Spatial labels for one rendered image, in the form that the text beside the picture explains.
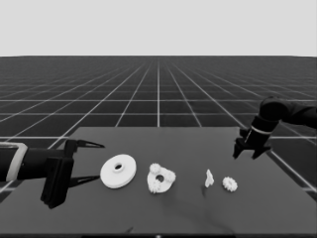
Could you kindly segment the large thick white disc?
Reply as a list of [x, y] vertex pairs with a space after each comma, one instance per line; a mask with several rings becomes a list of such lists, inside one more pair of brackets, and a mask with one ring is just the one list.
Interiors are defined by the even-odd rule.
[[129, 155], [121, 154], [107, 160], [100, 170], [102, 182], [109, 188], [127, 185], [137, 172], [137, 163]]

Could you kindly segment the small white T-shaped piece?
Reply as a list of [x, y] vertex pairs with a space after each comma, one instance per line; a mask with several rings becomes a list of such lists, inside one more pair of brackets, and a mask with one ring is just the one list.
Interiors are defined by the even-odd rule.
[[206, 187], [209, 187], [209, 186], [211, 186], [213, 183], [214, 183], [213, 175], [212, 175], [212, 173], [211, 173], [210, 170], [207, 170], [207, 171], [206, 171], [206, 180], [205, 180], [204, 185], [205, 185]]

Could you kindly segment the white round pin carrier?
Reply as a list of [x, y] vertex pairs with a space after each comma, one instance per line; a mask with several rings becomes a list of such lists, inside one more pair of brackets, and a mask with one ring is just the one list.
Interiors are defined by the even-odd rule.
[[160, 182], [160, 190], [158, 193], [167, 192], [173, 185], [173, 182], [168, 182], [164, 179], [164, 172], [166, 170], [166, 168], [160, 166], [160, 172], [158, 174], [152, 174], [149, 172], [147, 177], [148, 187], [153, 181], [156, 180]]

